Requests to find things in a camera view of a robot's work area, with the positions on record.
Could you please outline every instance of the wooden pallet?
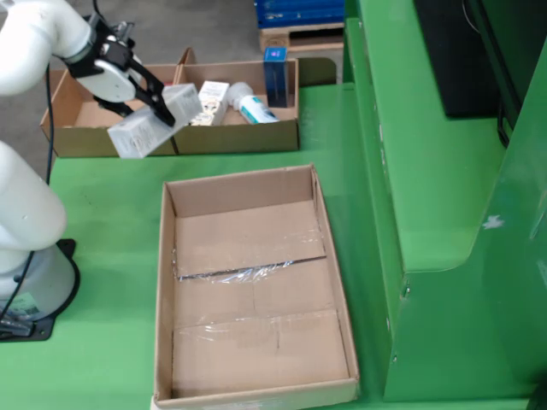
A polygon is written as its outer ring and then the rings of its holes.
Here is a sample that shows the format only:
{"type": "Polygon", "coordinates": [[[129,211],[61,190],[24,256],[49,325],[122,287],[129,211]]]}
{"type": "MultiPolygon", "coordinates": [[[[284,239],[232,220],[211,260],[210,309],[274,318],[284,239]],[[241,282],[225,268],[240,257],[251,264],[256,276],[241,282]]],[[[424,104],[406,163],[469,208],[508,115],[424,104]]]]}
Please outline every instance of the wooden pallet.
{"type": "Polygon", "coordinates": [[[344,23],[263,28],[260,46],[286,47],[289,51],[341,49],[344,47],[344,23]]]}

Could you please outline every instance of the blue crate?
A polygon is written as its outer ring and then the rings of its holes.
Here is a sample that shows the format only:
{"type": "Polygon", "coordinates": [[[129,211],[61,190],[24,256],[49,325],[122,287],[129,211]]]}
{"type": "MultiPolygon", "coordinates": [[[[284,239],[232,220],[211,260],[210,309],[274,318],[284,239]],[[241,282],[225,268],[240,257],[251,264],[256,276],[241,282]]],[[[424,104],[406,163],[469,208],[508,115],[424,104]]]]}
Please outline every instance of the blue crate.
{"type": "Polygon", "coordinates": [[[344,0],[256,0],[260,28],[341,23],[344,0]]]}

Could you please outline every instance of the open cardboard box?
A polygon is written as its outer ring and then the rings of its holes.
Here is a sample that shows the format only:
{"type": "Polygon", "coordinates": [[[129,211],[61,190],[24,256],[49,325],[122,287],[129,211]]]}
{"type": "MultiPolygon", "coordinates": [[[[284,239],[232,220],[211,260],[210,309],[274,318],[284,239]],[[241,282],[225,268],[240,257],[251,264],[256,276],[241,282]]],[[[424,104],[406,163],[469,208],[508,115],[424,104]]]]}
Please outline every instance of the open cardboard box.
{"type": "MultiPolygon", "coordinates": [[[[185,62],[189,50],[179,60],[178,64],[146,65],[165,85],[174,84],[180,64],[185,62]]],[[[121,121],[121,117],[111,111],[100,108],[93,95],[78,81],[64,70],[60,79],[59,71],[51,76],[53,120],[55,124],[54,150],[61,157],[82,156],[118,156],[110,140],[108,128],[121,121]]],[[[139,109],[143,103],[132,100],[127,103],[133,110],[139,109]]],[[[40,123],[42,131],[49,140],[50,118],[46,110],[40,123]]],[[[156,149],[152,155],[175,155],[170,141],[156,149]]]]}
{"type": "MultiPolygon", "coordinates": [[[[230,85],[245,82],[265,105],[266,83],[262,61],[196,64],[191,49],[180,66],[176,84],[193,83],[199,91],[205,80],[220,81],[230,85]]],[[[298,60],[290,59],[288,75],[290,86],[287,108],[271,108],[279,122],[271,124],[247,123],[232,107],[219,126],[188,126],[175,135],[181,154],[205,154],[221,152],[290,151],[299,148],[298,140],[298,60]]]]}
{"type": "Polygon", "coordinates": [[[160,409],[356,398],[350,319],[312,166],[164,185],[155,373],[160,409]]]}

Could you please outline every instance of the gray floor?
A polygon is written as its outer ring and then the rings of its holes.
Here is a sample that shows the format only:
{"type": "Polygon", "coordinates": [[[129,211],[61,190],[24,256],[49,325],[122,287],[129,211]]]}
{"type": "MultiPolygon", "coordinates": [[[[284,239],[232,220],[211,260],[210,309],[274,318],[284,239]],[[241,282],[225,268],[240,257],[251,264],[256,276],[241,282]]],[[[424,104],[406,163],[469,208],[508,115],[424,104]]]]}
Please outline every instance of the gray floor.
{"type": "MultiPolygon", "coordinates": [[[[91,0],[68,1],[83,15],[91,12],[91,0]]],[[[109,21],[136,23],[132,37],[144,63],[176,62],[189,46],[204,63],[262,58],[253,0],[98,1],[109,21]]],[[[0,14],[0,24],[5,15],[0,14]]],[[[339,50],[313,54],[328,56],[341,67],[339,50]]],[[[52,67],[62,68],[62,64],[54,58],[52,67]]],[[[16,97],[0,97],[0,124],[3,125],[0,140],[16,149],[41,175],[45,171],[47,143],[39,122],[45,107],[44,84],[16,97]]]]}

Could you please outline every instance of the small white box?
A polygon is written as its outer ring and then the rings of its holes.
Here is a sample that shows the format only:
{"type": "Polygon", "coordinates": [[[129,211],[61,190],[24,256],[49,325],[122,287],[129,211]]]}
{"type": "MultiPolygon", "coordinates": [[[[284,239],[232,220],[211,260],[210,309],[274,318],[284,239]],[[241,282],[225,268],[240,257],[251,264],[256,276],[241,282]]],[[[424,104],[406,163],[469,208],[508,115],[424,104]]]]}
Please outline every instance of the small white box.
{"type": "Polygon", "coordinates": [[[219,126],[228,108],[226,94],[230,85],[216,81],[205,81],[199,91],[203,112],[192,121],[193,126],[219,126]]]}
{"type": "Polygon", "coordinates": [[[194,84],[165,87],[162,95],[175,118],[174,126],[157,118],[148,106],[129,114],[109,128],[110,139],[120,158],[145,158],[202,112],[194,84]]]}

